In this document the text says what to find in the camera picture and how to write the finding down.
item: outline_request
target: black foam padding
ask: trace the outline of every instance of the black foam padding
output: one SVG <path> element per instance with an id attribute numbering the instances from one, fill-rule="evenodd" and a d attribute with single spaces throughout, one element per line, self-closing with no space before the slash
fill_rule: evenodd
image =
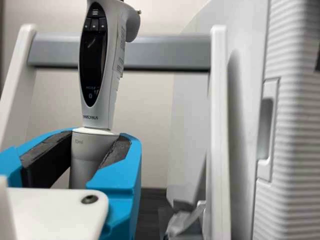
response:
<path id="1" fill-rule="evenodd" d="M 71 165 L 72 131 L 54 134 L 20 157 L 22 186 L 50 188 Z"/>
<path id="2" fill-rule="evenodd" d="M 119 136 L 119 138 L 114 142 L 112 147 L 105 155 L 98 169 L 105 168 L 107 166 L 110 166 L 111 164 L 115 164 L 125 159 L 130 149 L 130 145 L 131 142 L 129 139 L 122 135 Z"/>

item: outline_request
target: white panel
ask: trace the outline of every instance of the white panel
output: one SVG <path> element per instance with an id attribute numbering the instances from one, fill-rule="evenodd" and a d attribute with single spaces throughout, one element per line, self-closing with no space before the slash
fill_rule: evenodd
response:
<path id="1" fill-rule="evenodd" d="M 96 190 L 8 188 L 8 195 L 17 240 L 98 240 L 109 209 Z M 83 204 L 90 195 L 97 201 Z"/>
<path id="2" fill-rule="evenodd" d="M 320 2 L 272 0 L 265 78 L 278 78 L 271 183 L 258 179 L 254 240 L 320 239 Z"/>

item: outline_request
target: white plastic housing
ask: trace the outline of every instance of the white plastic housing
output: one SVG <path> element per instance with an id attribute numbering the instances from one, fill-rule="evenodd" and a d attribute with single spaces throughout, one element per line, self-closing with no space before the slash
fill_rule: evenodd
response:
<path id="1" fill-rule="evenodd" d="M 264 88 L 279 84 L 270 161 L 257 166 L 253 239 L 318 240 L 320 1 L 271 0 L 267 34 Z"/>
<path id="2" fill-rule="evenodd" d="M 124 59 L 125 51 L 121 48 L 122 38 L 133 41 L 140 27 L 138 12 L 120 0 L 88 0 L 87 12 L 92 3 L 99 3 L 107 20 L 107 50 L 101 88 L 95 104 L 89 107 L 81 91 L 83 126 L 99 129 L 112 129 L 119 87 L 124 63 L 119 63 L 119 56 Z"/>

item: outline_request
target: dark floor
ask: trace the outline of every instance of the dark floor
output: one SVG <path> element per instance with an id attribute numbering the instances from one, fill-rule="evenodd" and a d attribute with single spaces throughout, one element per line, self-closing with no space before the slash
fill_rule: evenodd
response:
<path id="1" fill-rule="evenodd" d="M 159 240 L 158 208 L 170 206 L 165 189 L 142 188 L 135 240 Z"/>

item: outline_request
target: beige wall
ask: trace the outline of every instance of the beige wall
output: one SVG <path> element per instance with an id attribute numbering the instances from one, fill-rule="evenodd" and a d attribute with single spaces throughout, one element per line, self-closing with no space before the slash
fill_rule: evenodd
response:
<path id="1" fill-rule="evenodd" d="M 180 33 L 205 2 L 207 0 L 126 1 L 142 10 L 140 35 Z M 80 32 L 85 10 L 85 0 L 6 0 L 2 79 L 7 74 L 21 24 L 35 23 L 40 32 Z M 164 188 L 167 183 L 173 82 L 173 74 L 132 72 L 125 72 L 120 81 L 113 130 L 141 140 L 144 187 Z M 38 72 L 27 138 L 81 124 L 78 73 Z"/>

